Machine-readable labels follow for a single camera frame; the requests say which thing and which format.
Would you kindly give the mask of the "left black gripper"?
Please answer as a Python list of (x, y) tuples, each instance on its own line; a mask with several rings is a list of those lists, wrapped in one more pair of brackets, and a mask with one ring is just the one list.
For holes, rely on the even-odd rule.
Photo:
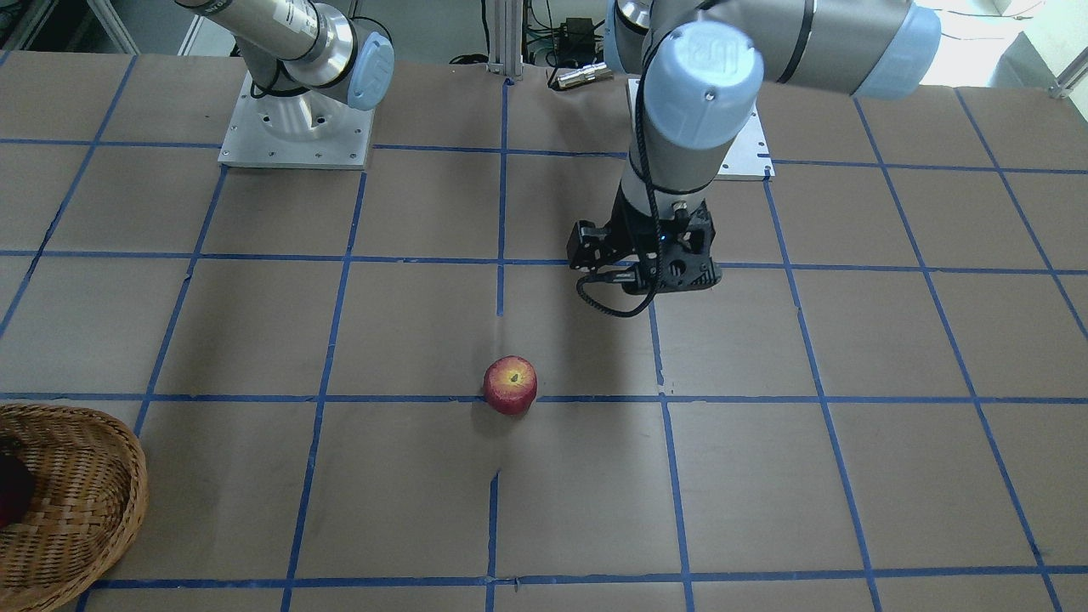
[(705, 201), (684, 204), (679, 217), (662, 197), (657, 204), (668, 218), (656, 221), (640, 212), (619, 187), (609, 222), (574, 222), (568, 238), (569, 268), (586, 269), (592, 281), (619, 283), (628, 294), (650, 293), (657, 270), (658, 293), (702, 291), (722, 281), (722, 269), (710, 258), (715, 228)]

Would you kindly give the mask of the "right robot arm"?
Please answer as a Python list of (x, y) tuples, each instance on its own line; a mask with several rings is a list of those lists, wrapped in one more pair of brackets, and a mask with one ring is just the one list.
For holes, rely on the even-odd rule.
[(373, 111), (395, 73), (384, 30), (316, 1), (180, 1), (225, 28), (247, 68), (225, 142), (371, 143)]

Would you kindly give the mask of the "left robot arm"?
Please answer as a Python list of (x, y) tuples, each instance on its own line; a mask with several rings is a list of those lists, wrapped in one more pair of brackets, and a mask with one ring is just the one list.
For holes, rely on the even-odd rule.
[(588, 284), (651, 298), (722, 279), (705, 197), (765, 82), (901, 99), (942, 39), (914, 1), (613, 1), (605, 28), (606, 65), (638, 90), (610, 220), (568, 240), (582, 298)]

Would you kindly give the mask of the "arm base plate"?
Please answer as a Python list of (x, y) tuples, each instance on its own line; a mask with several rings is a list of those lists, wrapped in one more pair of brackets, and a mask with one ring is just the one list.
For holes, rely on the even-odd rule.
[(246, 74), (218, 162), (244, 169), (364, 171), (374, 112), (314, 91), (256, 98)]
[(772, 155), (762, 126), (758, 109), (751, 108), (745, 126), (740, 128), (729, 150), (718, 164), (716, 179), (762, 181), (774, 178)]

